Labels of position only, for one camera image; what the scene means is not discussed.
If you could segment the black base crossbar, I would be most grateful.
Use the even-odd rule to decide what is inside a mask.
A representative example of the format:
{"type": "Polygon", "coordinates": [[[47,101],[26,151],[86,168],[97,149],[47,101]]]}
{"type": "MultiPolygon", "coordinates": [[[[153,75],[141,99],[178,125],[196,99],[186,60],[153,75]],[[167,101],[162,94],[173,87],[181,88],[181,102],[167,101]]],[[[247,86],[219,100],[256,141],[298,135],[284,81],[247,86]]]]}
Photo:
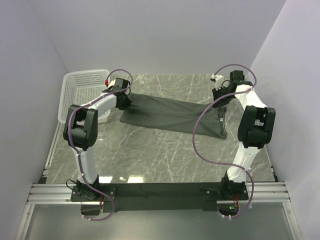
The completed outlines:
{"type": "Polygon", "coordinates": [[[93,192],[78,183],[72,189],[71,202],[103,203],[103,212],[196,210],[216,211],[218,201],[249,199],[245,183],[231,187],[222,182],[183,183],[101,183],[93,192]]]}

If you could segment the dark grey t shirt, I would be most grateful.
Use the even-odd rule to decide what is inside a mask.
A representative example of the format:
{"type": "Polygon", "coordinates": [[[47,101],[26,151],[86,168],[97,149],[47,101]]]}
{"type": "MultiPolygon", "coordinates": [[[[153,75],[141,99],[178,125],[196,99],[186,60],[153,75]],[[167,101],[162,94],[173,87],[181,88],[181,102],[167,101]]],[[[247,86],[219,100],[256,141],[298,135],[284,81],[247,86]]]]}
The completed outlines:
{"type": "MultiPolygon", "coordinates": [[[[192,134],[208,104],[180,101],[145,94],[130,94],[131,105],[122,112],[120,122],[152,129],[192,134]]],[[[196,133],[226,139],[227,108],[212,107],[201,118],[196,133]]]]}

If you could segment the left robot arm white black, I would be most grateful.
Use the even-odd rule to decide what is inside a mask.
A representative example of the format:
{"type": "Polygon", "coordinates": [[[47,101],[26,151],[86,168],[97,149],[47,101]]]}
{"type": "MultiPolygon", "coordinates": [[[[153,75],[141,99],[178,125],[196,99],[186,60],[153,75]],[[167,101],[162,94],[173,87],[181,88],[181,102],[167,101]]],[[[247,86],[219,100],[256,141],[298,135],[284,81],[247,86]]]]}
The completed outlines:
{"type": "Polygon", "coordinates": [[[98,138],[98,118],[111,109],[128,108],[131,100],[126,91],[131,90],[131,85],[131,81],[116,78],[106,83],[107,88],[98,97],[82,105],[72,104],[68,109],[63,138],[76,160],[78,176],[74,193],[88,201],[102,194],[92,149],[98,138]]]}

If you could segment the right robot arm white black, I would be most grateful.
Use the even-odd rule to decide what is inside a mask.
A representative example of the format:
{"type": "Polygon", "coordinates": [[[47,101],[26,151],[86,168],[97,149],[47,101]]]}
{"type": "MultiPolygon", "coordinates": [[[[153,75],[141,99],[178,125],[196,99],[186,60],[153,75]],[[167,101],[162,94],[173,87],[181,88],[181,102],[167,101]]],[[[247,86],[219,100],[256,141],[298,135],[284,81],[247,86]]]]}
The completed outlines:
{"type": "Polygon", "coordinates": [[[236,98],[243,108],[237,130],[238,150],[219,187],[221,197],[230,200],[235,195],[240,196],[247,192],[246,171],[260,150],[271,141],[276,110],[267,107],[260,100],[253,84],[245,80],[241,70],[232,71],[229,78],[212,74],[211,81],[215,83],[215,88],[212,90],[215,100],[227,95],[214,105],[215,108],[227,105],[233,98],[236,98]]]}

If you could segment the aluminium frame rail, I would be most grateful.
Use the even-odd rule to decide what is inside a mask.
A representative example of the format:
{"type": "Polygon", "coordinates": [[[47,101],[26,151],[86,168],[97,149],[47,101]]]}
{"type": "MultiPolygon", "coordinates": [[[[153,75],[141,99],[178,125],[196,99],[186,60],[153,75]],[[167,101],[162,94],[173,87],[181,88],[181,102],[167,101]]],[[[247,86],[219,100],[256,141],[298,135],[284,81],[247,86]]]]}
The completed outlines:
{"type": "MultiPolygon", "coordinates": [[[[48,156],[44,165],[41,180],[45,180],[50,172],[55,147],[57,145],[59,131],[61,124],[58,123],[53,135],[51,146],[49,148],[48,156]]],[[[31,186],[28,199],[18,226],[17,233],[15,235],[16,240],[24,240],[26,238],[28,228],[32,219],[32,215],[36,205],[58,205],[68,204],[71,190],[63,184],[46,184],[37,183],[31,186]]]]}

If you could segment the white perforated plastic basket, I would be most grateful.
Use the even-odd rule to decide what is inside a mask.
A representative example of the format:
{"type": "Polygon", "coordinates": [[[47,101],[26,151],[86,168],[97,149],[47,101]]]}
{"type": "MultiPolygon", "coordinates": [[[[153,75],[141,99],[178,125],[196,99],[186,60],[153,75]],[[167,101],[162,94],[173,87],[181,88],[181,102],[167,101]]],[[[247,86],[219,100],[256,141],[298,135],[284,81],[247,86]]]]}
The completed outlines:
{"type": "Polygon", "coordinates": [[[93,69],[69,72],[63,77],[58,107],[58,121],[66,123],[69,107],[83,105],[99,97],[107,87],[107,69],[93,69]]]}

